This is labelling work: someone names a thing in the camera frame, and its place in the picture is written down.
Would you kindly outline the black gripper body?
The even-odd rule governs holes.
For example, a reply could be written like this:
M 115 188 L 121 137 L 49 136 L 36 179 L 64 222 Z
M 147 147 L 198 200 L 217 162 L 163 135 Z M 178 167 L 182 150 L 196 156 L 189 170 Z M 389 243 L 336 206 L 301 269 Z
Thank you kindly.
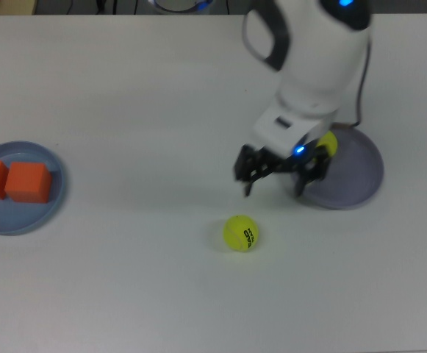
M 289 157 L 280 157 L 276 153 L 269 151 L 271 154 L 272 174 L 280 173 L 296 173 L 296 166 L 302 163 L 307 158 L 311 157 L 312 151 L 318 147 L 316 142 L 311 142 L 306 145 L 297 145 L 292 149 L 292 154 Z

